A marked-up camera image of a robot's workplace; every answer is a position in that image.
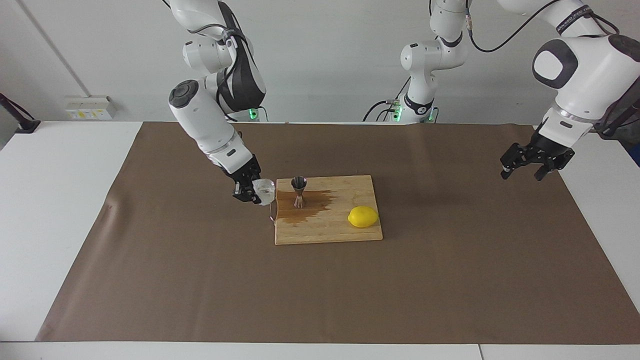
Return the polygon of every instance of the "metal jigger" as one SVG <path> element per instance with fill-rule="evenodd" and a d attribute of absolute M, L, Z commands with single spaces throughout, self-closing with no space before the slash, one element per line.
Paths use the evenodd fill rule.
<path fill-rule="evenodd" d="M 305 200 L 302 198 L 302 193 L 307 187 L 307 179 L 301 176 L 296 176 L 291 180 L 291 186 L 293 191 L 296 192 L 296 200 L 293 202 L 293 206 L 296 209 L 301 209 L 305 206 Z"/>

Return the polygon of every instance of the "white table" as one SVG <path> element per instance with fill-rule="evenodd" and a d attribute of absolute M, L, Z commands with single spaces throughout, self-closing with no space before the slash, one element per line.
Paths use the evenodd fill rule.
<path fill-rule="evenodd" d="M 639 345 L 33 343 L 140 126 L 45 122 L 0 151 L 0 359 L 640 359 Z M 640 309 L 640 169 L 596 135 L 575 150 L 562 177 Z"/>

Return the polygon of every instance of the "green led light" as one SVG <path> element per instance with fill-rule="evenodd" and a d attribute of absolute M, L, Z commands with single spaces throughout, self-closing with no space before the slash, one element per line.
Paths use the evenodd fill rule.
<path fill-rule="evenodd" d="M 398 109 L 394 112 L 394 120 L 396 122 L 400 122 L 400 117 L 402 116 L 402 105 L 398 106 Z"/>
<path fill-rule="evenodd" d="M 439 113 L 440 113 L 440 110 L 438 109 L 437 106 L 434 106 L 433 108 L 431 108 L 431 113 L 429 113 L 429 120 L 427 120 L 426 122 L 428 124 L 434 124 L 438 120 Z"/>

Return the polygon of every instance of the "white wall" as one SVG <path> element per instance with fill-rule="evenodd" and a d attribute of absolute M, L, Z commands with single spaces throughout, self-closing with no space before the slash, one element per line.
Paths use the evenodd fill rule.
<path fill-rule="evenodd" d="M 22 2 L 92 95 L 109 95 L 117 120 L 173 120 L 166 106 L 180 81 L 198 77 L 182 62 L 191 38 L 161 0 L 0 0 L 0 91 L 38 118 L 66 119 L 64 95 L 81 89 L 42 40 Z M 360 120 L 395 96 L 407 75 L 405 44 L 431 38 L 428 1 L 227 0 L 255 46 L 272 121 Z M 640 2 L 590 5 L 640 38 Z M 474 4 L 477 41 L 490 47 L 524 19 L 495 1 Z M 493 54 L 471 50 L 464 67 L 437 72 L 440 121 L 536 124 L 554 97 L 531 75 L 537 48 L 556 36 L 534 21 Z"/>

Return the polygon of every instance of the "brown paper mat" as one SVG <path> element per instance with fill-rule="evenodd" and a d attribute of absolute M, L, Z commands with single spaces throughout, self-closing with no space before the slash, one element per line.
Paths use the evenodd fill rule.
<path fill-rule="evenodd" d="M 268 208 L 145 123 L 37 340 L 640 343 L 559 175 L 500 178 L 530 127 L 237 129 L 264 177 L 371 174 L 385 239 L 274 246 Z"/>

